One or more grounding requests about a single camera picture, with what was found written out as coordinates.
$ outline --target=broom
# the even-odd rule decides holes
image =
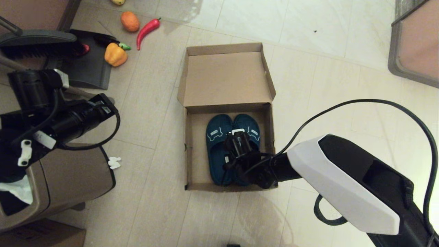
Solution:
[[[0,36],[0,49],[11,59],[47,56],[81,56],[90,47],[71,33],[53,30],[21,30],[0,16],[0,25],[11,31]]]

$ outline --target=red chili pepper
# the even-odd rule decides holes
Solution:
[[[148,22],[142,30],[140,30],[139,34],[137,35],[137,50],[140,51],[140,43],[142,43],[143,38],[150,32],[156,30],[158,27],[160,27],[160,19],[152,19],[150,22]]]

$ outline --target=beige trash can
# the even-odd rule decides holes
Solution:
[[[102,148],[86,151],[57,149],[32,164],[26,173],[33,202],[27,205],[10,197],[12,194],[3,193],[0,196],[0,232],[93,200],[116,185]]]

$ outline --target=teal slipper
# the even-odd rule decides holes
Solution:
[[[239,114],[235,117],[235,121],[233,122],[233,129],[244,129],[244,131],[250,137],[249,142],[252,149],[259,150],[261,132],[259,130],[259,125],[255,119],[247,114]],[[240,186],[250,185],[249,183],[241,180],[236,172],[233,173],[232,179],[236,184]]]
[[[227,133],[232,131],[232,119],[226,114],[213,117],[206,128],[207,156],[210,176],[216,185],[226,186],[232,182],[232,171],[225,171],[229,152],[224,148]]]

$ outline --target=cardboard box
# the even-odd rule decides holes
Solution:
[[[184,106],[187,190],[249,191],[256,185],[221,187],[209,172],[206,127],[217,114],[252,116],[261,131],[260,150],[275,153],[272,101],[276,91],[262,43],[188,47],[178,100]]]
[[[48,219],[0,234],[0,247],[82,247],[86,231]]]

